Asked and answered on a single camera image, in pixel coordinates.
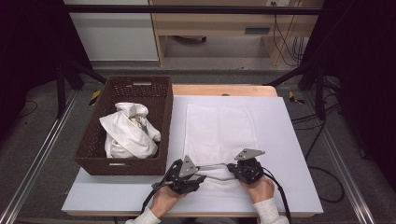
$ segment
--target crumpled towel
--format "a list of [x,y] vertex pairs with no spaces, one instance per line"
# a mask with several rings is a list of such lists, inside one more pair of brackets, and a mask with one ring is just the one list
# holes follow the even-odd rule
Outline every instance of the crumpled towel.
[[107,132],[105,151],[108,158],[152,157],[157,152],[155,142],[161,134],[146,119],[149,110],[141,104],[117,103],[117,112],[99,118]]

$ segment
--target black cable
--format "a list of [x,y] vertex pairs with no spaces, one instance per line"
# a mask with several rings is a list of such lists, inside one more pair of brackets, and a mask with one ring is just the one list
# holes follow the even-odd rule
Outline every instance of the black cable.
[[279,25],[277,24],[276,15],[274,15],[274,16],[275,16],[275,26],[276,26],[276,29],[277,29],[277,31],[279,32],[280,37],[281,37],[282,40],[283,40],[283,43],[285,44],[286,49],[288,50],[290,57],[291,57],[295,62],[297,62],[296,59],[293,57],[292,53],[290,52],[289,45],[288,45],[288,43],[286,42],[286,38],[282,35],[282,32],[280,31]]
[[330,173],[329,171],[327,171],[327,170],[325,170],[325,169],[322,169],[322,168],[320,168],[320,167],[317,167],[317,166],[308,166],[308,169],[319,170],[319,171],[321,171],[321,172],[323,172],[323,173],[325,173],[325,174],[331,176],[332,178],[335,179],[335,181],[338,182],[338,184],[339,184],[340,187],[341,187],[341,196],[340,196],[338,199],[336,199],[336,200],[325,199],[325,198],[323,198],[322,196],[320,196],[320,193],[317,191],[318,196],[319,196],[319,198],[320,198],[321,200],[323,200],[323,201],[325,201],[325,202],[327,202],[327,203],[339,203],[339,202],[343,201],[343,199],[344,199],[344,197],[345,197],[345,195],[346,195],[346,191],[345,191],[345,189],[344,189],[344,187],[343,187],[343,184],[342,184],[341,181],[337,178],[337,176],[335,176],[334,174]]
[[283,205],[285,206],[286,218],[289,220],[289,224],[291,224],[291,214],[290,214],[290,210],[289,210],[288,200],[286,199],[285,191],[283,190],[282,186],[280,186],[280,184],[276,181],[276,179],[271,174],[271,172],[269,172],[269,173],[270,173],[270,175],[268,175],[266,173],[264,173],[264,175],[267,176],[268,178],[270,178],[272,181],[274,181],[274,183],[276,183],[277,190],[279,190],[280,196],[282,197]]
[[314,148],[315,143],[318,141],[318,138],[320,137],[320,133],[321,133],[321,131],[322,131],[323,128],[324,128],[325,122],[326,122],[326,117],[325,117],[325,119],[323,120],[323,123],[322,123],[322,125],[321,125],[321,127],[320,127],[320,129],[319,129],[319,132],[318,132],[317,136],[315,136],[314,142],[312,142],[311,147],[308,149],[308,152],[307,152],[307,153],[305,154],[305,156],[304,156],[305,161],[308,161],[309,154],[311,154],[312,148]]
[[[339,106],[340,106],[340,104],[335,104],[335,105],[332,105],[332,106],[326,108],[325,109],[326,115],[330,115],[334,111],[333,109],[335,109],[335,108],[337,108]],[[298,123],[302,123],[302,122],[307,122],[307,121],[309,121],[311,119],[315,119],[317,116],[318,116],[318,114],[312,114],[312,115],[308,115],[308,116],[305,116],[305,117],[292,119],[291,122],[292,122],[292,124],[298,124]]]
[[148,205],[149,201],[151,200],[152,196],[158,191],[158,189],[154,189],[151,191],[151,193],[148,195],[146,200],[143,202],[142,210],[140,211],[140,214],[143,214],[145,212],[145,208]]
[[26,101],[26,103],[33,103],[33,104],[35,104],[35,108],[33,108],[32,111],[30,111],[30,112],[27,113],[27,114],[18,116],[18,118],[23,118],[23,117],[26,117],[26,116],[28,116],[28,115],[31,115],[33,112],[35,112],[35,110],[36,110],[37,107],[38,107],[38,104],[37,104],[36,102],[34,102],[34,101]]
[[299,129],[295,128],[294,130],[299,130],[299,131],[313,130],[313,129],[316,129],[317,127],[320,127],[320,126],[322,126],[322,125],[323,125],[323,124],[318,124],[318,125],[315,125],[315,126],[310,127],[310,128],[299,128]]
[[276,27],[277,27],[277,21],[276,21],[276,15],[274,15],[274,18],[275,18],[275,22],[274,22],[274,30],[273,30],[273,39],[274,39],[274,44],[275,44],[275,47],[277,48],[277,50],[279,51],[279,54],[280,54],[280,57],[282,57],[282,59],[283,59],[283,62],[285,63],[285,64],[287,64],[287,65],[289,65],[289,66],[297,66],[297,64],[289,64],[289,63],[287,63],[286,62],[286,60],[285,60],[285,58],[283,57],[283,54],[282,54],[282,51],[279,49],[279,47],[277,46],[277,43],[276,43],[276,40],[275,40],[275,30],[276,30]]
[[303,57],[303,45],[304,45],[304,38],[301,36],[300,37],[300,44],[299,48],[297,49],[297,40],[299,39],[298,36],[294,37],[293,40],[293,46],[292,46],[292,52],[293,52],[293,57],[297,60],[297,64],[300,65]]
[[[325,96],[325,97],[323,98],[323,101],[325,101],[328,97],[333,96],[333,95],[334,95],[333,93],[328,94],[327,96]],[[330,110],[330,109],[336,108],[337,106],[339,106],[339,104],[331,105],[331,106],[329,106],[328,108],[326,108],[325,111],[328,111],[328,110]],[[314,118],[314,117],[316,117],[316,116],[317,116],[317,115],[314,114],[314,115],[306,116],[306,118]],[[312,142],[311,147],[308,149],[308,152],[307,152],[307,153],[305,154],[305,156],[304,156],[305,162],[308,161],[309,155],[310,155],[312,149],[314,148],[315,143],[318,141],[318,138],[320,137],[320,134],[321,134],[321,132],[322,132],[322,130],[323,130],[323,128],[324,128],[325,123],[326,123],[326,116],[324,117],[323,122],[322,122],[321,124],[319,124],[320,129],[319,129],[317,135],[315,136],[315,139],[314,139],[314,141]],[[319,168],[319,167],[317,167],[317,166],[308,166],[308,169],[319,170],[319,171],[321,171],[321,172],[323,172],[323,173],[325,173],[325,174],[331,176],[332,178],[334,178],[334,179],[337,181],[337,183],[340,185],[340,188],[341,188],[341,196],[340,196],[338,199],[336,199],[336,200],[330,200],[330,199],[323,198],[323,197],[320,196],[320,194],[319,194],[319,192],[318,192],[318,196],[319,196],[319,198],[320,198],[322,201],[325,201],[325,202],[327,202],[327,203],[339,203],[339,202],[341,202],[341,201],[344,199],[344,197],[345,197],[345,189],[344,189],[343,184],[341,183],[341,181],[338,179],[337,176],[335,176],[335,175],[333,175],[331,172],[329,172],[329,171],[327,171],[327,170],[325,170],[325,169],[323,169],[323,168]]]

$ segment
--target wire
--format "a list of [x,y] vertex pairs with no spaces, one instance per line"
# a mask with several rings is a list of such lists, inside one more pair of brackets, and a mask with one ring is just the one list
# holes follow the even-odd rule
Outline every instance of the wire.
[[275,18],[275,22],[274,22],[274,30],[273,30],[273,32],[274,32],[274,34],[273,34],[273,39],[274,39],[275,47],[276,47],[277,50],[279,51],[280,57],[282,57],[282,60],[283,60],[283,62],[284,62],[285,64],[287,64],[287,65],[289,65],[289,66],[297,66],[297,64],[290,64],[290,63],[287,63],[286,60],[285,60],[285,57],[283,57],[282,51],[281,51],[280,48],[277,46],[277,43],[276,43],[276,40],[275,40],[275,30],[276,30],[276,27],[277,27],[277,29],[279,29],[279,28],[278,28],[278,26],[277,26],[276,15],[274,15],[274,18]]
[[270,178],[272,181],[274,181],[274,183],[276,183],[277,185],[277,189],[279,190],[280,196],[282,197],[282,202],[283,205],[285,206],[285,212],[286,212],[286,217],[289,220],[289,224],[291,224],[291,214],[290,214],[290,210],[289,210],[289,205],[288,205],[288,200],[286,199],[286,194],[285,191],[283,190],[282,186],[280,186],[280,184],[276,181],[276,179],[274,178],[274,176],[271,174],[271,172],[269,172],[270,175],[263,173],[265,176],[267,176],[268,178]]
[[308,168],[311,169],[311,170],[319,170],[319,171],[321,171],[321,172],[323,172],[323,173],[325,173],[325,174],[331,176],[333,179],[335,179],[335,181],[338,182],[338,184],[339,184],[340,187],[341,187],[341,195],[340,195],[340,197],[339,197],[338,199],[336,199],[336,200],[325,199],[325,198],[323,198],[322,196],[320,196],[320,193],[317,191],[318,196],[319,196],[319,198],[320,198],[321,200],[323,200],[323,201],[325,201],[325,202],[327,202],[327,203],[339,203],[339,202],[343,201],[343,199],[344,199],[344,197],[345,197],[345,195],[346,195],[346,191],[345,191],[345,189],[344,189],[344,187],[343,187],[343,184],[342,184],[341,181],[337,178],[337,176],[335,176],[334,174],[330,173],[329,171],[327,171],[327,170],[325,170],[325,169],[322,169],[322,168],[320,168],[320,167],[317,167],[317,166],[308,166]]
[[38,104],[37,104],[36,102],[34,102],[34,101],[26,101],[26,103],[33,103],[33,104],[35,104],[35,108],[33,108],[32,111],[30,111],[30,112],[27,113],[27,114],[18,116],[18,118],[23,118],[23,117],[26,117],[26,116],[28,116],[28,115],[31,115],[33,112],[35,112],[35,110],[36,110],[37,107],[38,107]]
[[154,196],[154,194],[155,194],[158,190],[159,190],[159,189],[153,189],[153,190],[149,193],[148,197],[147,197],[146,200],[143,202],[142,210],[140,211],[140,215],[143,214],[143,212],[145,211],[146,206],[148,205],[149,201],[151,200],[151,198]]
[[317,127],[320,127],[322,125],[323,124],[318,124],[318,125],[310,127],[310,128],[300,128],[300,129],[294,129],[294,130],[300,130],[300,131],[312,130],[312,129],[316,129]]
[[[327,96],[325,96],[325,97],[323,98],[323,101],[325,101],[327,98],[329,98],[330,96],[333,96],[333,95],[335,95],[335,94],[334,94],[334,93],[328,94]],[[328,108],[325,109],[325,112],[326,112],[326,111],[329,111],[329,110],[332,110],[332,109],[334,109],[334,108],[336,108],[336,107],[338,107],[338,106],[339,106],[339,104],[331,105],[331,106],[329,106]],[[305,162],[308,161],[309,155],[311,154],[312,149],[314,148],[315,143],[318,141],[318,138],[320,137],[320,134],[321,134],[321,132],[323,131],[324,125],[325,125],[325,123],[326,123],[326,116],[327,116],[327,115],[328,115],[328,114],[325,113],[325,117],[324,117],[324,119],[323,119],[323,122],[322,122],[321,124],[317,125],[316,127],[314,127],[314,128],[317,128],[317,127],[320,126],[320,129],[319,129],[317,135],[315,136],[315,139],[314,139],[314,141],[312,142],[310,148],[308,149],[307,153],[306,153],[305,156],[304,156]],[[313,115],[305,116],[305,117],[302,117],[302,118],[299,118],[299,119],[295,119],[295,120],[298,120],[298,122],[304,122],[304,121],[309,121],[309,119],[314,119],[314,118],[316,118],[317,116],[318,116],[317,114],[313,114]],[[325,202],[327,202],[327,203],[339,203],[339,202],[341,202],[341,201],[344,199],[344,197],[345,197],[345,189],[344,189],[343,184],[341,183],[341,181],[338,179],[337,176],[335,176],[335,175],[332,174],[331,172],[329,172],[329,171],[327,171],[327,170],[325,170],[325,169],[323,169],[323,168],[317,167],[317,166],[309,166],[309,165],[308,165],[308,169],[311,169],[311,170],[319,170],[319,171],[321,171],[321,172],[323,172],[323,173],[325,173],[325,174],[331,176],[333,179],[335,179],[335,181],[338,183],[338,185],[339,185],[340,188],[341,188],[341,195],[340,195],[339,198],[337,198],[337,199],[335,199],[335,200],[330,200],[330,199],[323,198],[322,196],[320,196],[320,194],[319,194],[319,192],[318,192],[318,196],[319,196],[319,198],[320,198],[322,201],[325,201]]]
[[[271,4],[271,6],[272,6],[272,7],[276,7],[276,3]],[[292,22],[289,24],[289,28],[288,28],[287,33],[289,33],[289,31],[290,31],[290,29],[291,29],[291,24],[292,24]],[[285,44],[286,49],[287,49],[288,52],[289,52],[290,57],[291,57],[297,64],[290,64],[290,63],[287,63],[287,62],[286,62],[286,60],[285,60],[285,58],[284,58],[284,56],[283,56],[282,51],[280,50],[279,46],[278,46],[277,43],[276,43],[276,39],[275,39],[275,36],[276,36],[276,35],[275,35],[275,30],[278,30],[278,32],[279,32],[279,34],[280,34],[280,36],[281,36],[281,38],[282,38],[282,40],[283,40],[283,43]],[[282,60],[283,60],[283,62],[284,62],[285,64],[287,64],[287,65],[289,65],[289,66],[298,66],[298,65],[301,64],[302,57],[303,57],[304,38],[301,37],[300,44],[299,44],[300,47],[299,47],[299,49],[298,49],[298,53],[294,53],[295,50],[296,50],[296,45],[297,45],[297,38],[294,37],[294,42],[293,42],[293,53],[291,53],[291,52],[290,52],[290,49],[289,49],[289,45],[288,45],[288,43],[287,43],[287,41],[286,41],[286,38],[282,35],[282,32],[280,31],[280,28],[279,28],[279,26],[278,26],[278,24],[277,24],[276,14],[274,15],[273,38],[274,38],[274,44],[275,44],[277,50],[279,51],[279,54],[280,54],[280,56],[282,57]]]

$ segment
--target white cloth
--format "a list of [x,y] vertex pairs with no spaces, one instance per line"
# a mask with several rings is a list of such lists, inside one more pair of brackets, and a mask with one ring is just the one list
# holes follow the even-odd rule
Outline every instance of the white cloth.
[[155,215],[151,212],[151,210],[146,207],[145,211],[137,217],[135,220],[129,219],[125,222],[125,224],[158,224],[161,221],[155,217]]
[[107,132],[105,151],[108,158],[145,159],[157,152],[154,141],[161,134],[146,119],[149,110],[141,104],[117,103],[117,112],[99,118]]
[[288,224],[286,217],[280,216],[277,212],[275,199],[271,198],[259,203],[253,204],[256,211],[259,213],[261,224]]
[[[244,148],[259,149],[252,113],[242,106],[188,105],[184,155],[189,155],[196,166],[236,163],[235,157]],[[226,166],[200,171],[207,178],[197,194],[210,197],[247,198],[248,193],[234,179]]]

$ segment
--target black clamp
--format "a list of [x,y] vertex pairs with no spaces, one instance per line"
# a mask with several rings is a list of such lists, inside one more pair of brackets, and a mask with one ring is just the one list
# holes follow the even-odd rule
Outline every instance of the black clamp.
[[198,190],[199,185],[206,179],[206,175],[191,179],[198,171],[199,167],[194,165],[189,156],[186,156],[184,161],[181,159],[174,161],[166,171],[163,179],[159,183],[151,185],[152,191],[143,202],[141,213],[144,212],[152,196],[164,186],[169,186],[172,191],[178,194],[186,194]]
[[227,164],[228,170],[238,180],[251,185],[256,183],[264,175],[264,170],[256,156],[264,154],[263,151],[245,148],[236,157],[237,164]]

